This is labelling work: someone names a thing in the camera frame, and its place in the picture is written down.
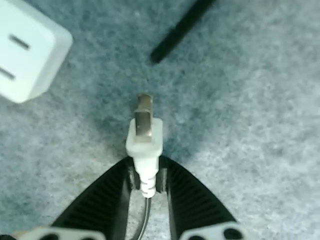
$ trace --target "gray cable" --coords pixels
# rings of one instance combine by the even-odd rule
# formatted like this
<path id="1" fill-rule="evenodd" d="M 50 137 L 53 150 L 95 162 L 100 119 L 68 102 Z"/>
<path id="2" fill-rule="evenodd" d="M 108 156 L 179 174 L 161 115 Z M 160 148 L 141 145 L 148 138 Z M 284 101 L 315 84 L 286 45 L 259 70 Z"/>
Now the gray cable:
<path id="1" fill-rule="evenodd" d="M 150 216 L 150 209 L 151 209 L 151 198 L 145 198 L 144 201 L 144 214 L 142 216 L 142 221 L 140 222 L 140 225 L 138 226 L 133 238 L 131 238 L 131 240 L 141 240 L 147 224 L 148 224 L 148 220 L 149 220 L 149 216 Z"/>

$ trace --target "adapter prong slot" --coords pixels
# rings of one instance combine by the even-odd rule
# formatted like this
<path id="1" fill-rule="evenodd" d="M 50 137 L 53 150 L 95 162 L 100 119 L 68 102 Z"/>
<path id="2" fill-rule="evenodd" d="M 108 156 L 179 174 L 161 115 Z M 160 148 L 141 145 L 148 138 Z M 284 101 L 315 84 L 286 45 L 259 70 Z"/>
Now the adapter prong slot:
<path id="1" fill-rule="evenodd" d="M 15 35 L 12 35 L 12 34 L 9 35 L 9 39 L 25 50 L 28 50 L 30 48 L 29 44 L 27 44 L 25 41 L 21 40 L 20 38 L 18 38 Z"/>
<path id="2" fill-rule="evenodd" d="M 5 76 L 6 78 L 8 78 L 9 80 L 14 80 L 15 79 L 15 75 L 11 74 L 10 72 L 4 70 L 2 67 L 0 67 L 0 74 L 2 74 L 3 76 Z"/>
<path id="3" fill-rule="evenodd" d="M 135 133 L 140 141 L 150 141 L 152 137 L 153 98 L 148 94 L 138 96 L 138 106 L 134 111 Z"/>

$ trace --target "slot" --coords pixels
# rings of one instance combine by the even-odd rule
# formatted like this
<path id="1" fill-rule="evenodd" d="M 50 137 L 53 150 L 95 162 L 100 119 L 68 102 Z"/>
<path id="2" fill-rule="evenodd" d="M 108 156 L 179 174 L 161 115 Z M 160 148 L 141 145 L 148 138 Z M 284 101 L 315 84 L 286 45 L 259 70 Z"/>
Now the slot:
<path id="1" fill-rule="evenodd" d="M 25 49 L 25 50 L 28 50 L 30 48 L 29 44 L 27 44 L 25 41 L 21 40 L 20 38 L 14 36 L 14 35 L 10 35 L 9 36 L 9 39 L 19 45 L 21 48 Z"/>
<path id="2" fill-rule="evenodd" d="M 13 74 L 11 74 L 10 72 L 4 70 L 2 67 L 0 67 L 0 75 L 5 76 L 6 78 L 10 79 L 10 80 L 14 80 L 15 76 Z"/>

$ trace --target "power adapter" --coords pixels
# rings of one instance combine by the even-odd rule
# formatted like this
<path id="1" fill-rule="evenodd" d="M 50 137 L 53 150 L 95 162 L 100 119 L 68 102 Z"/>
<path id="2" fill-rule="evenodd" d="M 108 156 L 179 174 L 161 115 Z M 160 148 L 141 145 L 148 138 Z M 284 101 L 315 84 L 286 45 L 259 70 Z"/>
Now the power adapter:
<path id="1" fill-rule="evenodd" d="M 0 0 L 0 95 L 23 103 L 46 92 L 72 35 L 22 0 Z"/>

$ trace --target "white plug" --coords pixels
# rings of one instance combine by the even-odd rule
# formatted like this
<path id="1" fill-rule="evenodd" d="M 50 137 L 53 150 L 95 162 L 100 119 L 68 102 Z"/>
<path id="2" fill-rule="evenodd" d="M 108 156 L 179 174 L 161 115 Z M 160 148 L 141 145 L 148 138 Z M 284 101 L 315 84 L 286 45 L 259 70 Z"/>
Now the white plug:
<path id="1" fill-rule="evenodd" d="M 152 198 L 156 193 L 159 156 L 163 151 L 163 122 L 152 117 L 152 97 L 149 95 L 139 96 L 138 109 L 130 122 L 125 148 L 139 174 L 142 195 Z"/>
<path id="2" fill-rule="evenodd" d="M 0 95 L 23 103 L 46 92 L 73 38 L 22 0 L 0 0 Z"/>

